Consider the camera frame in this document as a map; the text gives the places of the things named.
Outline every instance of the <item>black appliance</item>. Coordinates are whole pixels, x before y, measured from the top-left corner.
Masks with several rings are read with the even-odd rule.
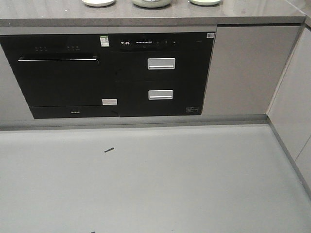
[[[5,35],[34,118],[199,115],[213,32]]]

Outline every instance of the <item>floor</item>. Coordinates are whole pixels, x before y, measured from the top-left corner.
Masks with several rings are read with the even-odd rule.
[[[311,232],[265,124],[2,131],[0,190],[3,233]]]

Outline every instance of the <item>countertop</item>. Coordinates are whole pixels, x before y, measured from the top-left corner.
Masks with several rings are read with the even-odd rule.
[[[101,8],[88,7],[80,0],[0,0],[0,4],[0,26],[198,26],[305,20],[285,0],[224,0],[209,7],[173,0],[158,9],[143,9],[131,0]]]
[[[307,16],[306,24],[311,27],[311,0],[287,0]]]

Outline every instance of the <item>beige cabinet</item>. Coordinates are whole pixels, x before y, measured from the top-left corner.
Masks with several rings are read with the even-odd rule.
[[[305,29],[268,113],[294,160],[311,135],[310,61],[311,32]]]
[[[299,27],[219,27],[204,115],[266,114]]]

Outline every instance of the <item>small black debris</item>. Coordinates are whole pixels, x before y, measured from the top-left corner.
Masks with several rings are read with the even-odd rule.
[[[112,147],[112,148],[110,148],[110,149],[108,149],[108,150],[105,150],[104,152],[107,153],[107,152],[112,151],[112,150],[114,150],[114,149],[115,149],[115,148]]]

